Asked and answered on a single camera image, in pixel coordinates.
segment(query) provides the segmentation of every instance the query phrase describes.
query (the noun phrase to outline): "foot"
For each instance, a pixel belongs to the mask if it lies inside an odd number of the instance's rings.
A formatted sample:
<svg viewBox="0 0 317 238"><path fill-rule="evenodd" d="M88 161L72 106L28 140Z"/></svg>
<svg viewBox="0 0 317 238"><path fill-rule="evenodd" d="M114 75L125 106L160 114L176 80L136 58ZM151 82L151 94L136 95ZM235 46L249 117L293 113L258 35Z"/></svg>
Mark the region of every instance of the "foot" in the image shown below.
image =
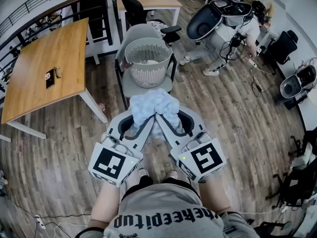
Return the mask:
<svg viewBox="0 0 317 238"><path fill-rule="evenodd" d="M174 178L175 180L178 179L178 173L176 170L171 170L168 172L167 176L166 176L166 179L167 178Z"/></svg>
<svg viewBox="0 0 317 238"><path fill-rule="evenodd" d="M140 178L144 176L149 176L149 172L146 169L141 168L139 169L139 175L140 175Z"/></svg>
<svg viewBox="0 0 317 238"><path fill-rule="evenodd" d="M181 61L179 61L179 64L181 66L184 66L185 64L190 63L190 62L191 62L190 57L189 56L185 56Z"/></svg>
<svg viewBox="0 0 317 238"><path fill-rule="evenodd" d="M205 70L203 71L203 75L205 75L205 76L217 77L217 76L219 76L219 70L210 71L210 70L208 70L208 69L205 69Z"/></svg>

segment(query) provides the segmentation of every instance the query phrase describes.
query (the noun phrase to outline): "black phone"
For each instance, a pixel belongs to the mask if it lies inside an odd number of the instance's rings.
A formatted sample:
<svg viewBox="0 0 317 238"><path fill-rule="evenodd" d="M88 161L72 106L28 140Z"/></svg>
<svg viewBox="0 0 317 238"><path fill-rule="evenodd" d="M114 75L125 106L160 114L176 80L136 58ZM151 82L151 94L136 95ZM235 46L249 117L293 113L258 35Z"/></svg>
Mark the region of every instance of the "black phone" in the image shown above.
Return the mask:
<svg viewBox="0 0 317 238"><path fill-rule="evenodd" d="M54 86L54 69L51 69L45 74L45 81L46 81L46 89Z"/></svg>

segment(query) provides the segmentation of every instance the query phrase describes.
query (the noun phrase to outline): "laundry basket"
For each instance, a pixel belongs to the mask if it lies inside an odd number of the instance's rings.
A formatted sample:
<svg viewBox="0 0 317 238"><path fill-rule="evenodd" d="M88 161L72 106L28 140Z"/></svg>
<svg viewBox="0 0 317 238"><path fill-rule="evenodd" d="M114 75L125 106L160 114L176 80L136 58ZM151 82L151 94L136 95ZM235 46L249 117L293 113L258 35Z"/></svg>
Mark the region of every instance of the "laundry basket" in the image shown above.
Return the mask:
<svg viewBox="0 0 317 238"><path fill-rule="evenodd" d="M152 88L163 82L172 55L172 48L165 41L141 38L131 42L124 53L137 85Z"/></svg>

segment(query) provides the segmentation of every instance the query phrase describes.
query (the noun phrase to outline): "gray t-shirt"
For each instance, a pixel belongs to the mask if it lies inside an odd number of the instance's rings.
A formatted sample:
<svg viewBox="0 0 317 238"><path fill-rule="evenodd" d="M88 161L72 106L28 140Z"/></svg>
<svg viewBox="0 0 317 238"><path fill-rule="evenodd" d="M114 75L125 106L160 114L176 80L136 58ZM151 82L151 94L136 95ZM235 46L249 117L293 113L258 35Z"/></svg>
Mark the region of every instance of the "gray t-shirt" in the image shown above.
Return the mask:
<svg viewBox="0 0 317 238"><path fill-rule="evenodd" d="M151 185L128 195L104 233L88 229L79 237L259 238L239 214L217 216L202 206L194 192L168 183Z"/></svg>

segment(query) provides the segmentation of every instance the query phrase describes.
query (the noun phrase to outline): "gray pants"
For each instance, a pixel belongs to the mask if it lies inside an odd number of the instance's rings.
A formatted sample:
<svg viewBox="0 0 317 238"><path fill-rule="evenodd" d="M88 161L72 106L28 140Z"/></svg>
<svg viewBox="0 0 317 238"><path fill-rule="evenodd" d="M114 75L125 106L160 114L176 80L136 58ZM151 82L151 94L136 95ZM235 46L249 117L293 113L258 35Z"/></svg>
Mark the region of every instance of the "gray pants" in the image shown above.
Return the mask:
<svg viewBox="0 0 317 238"><path fill-rule="evenodd" d="M235 59L237 57L236 51L237 48L232 48L228 58ZM215 31L203 39L201 44L188 52L187 55L193 61L208 56L212 52L215 52L218 58L208 67L208 70L214 71L226 66L227 63L222 57L226 57L229 53L229 43L226 43Z"/></svg>

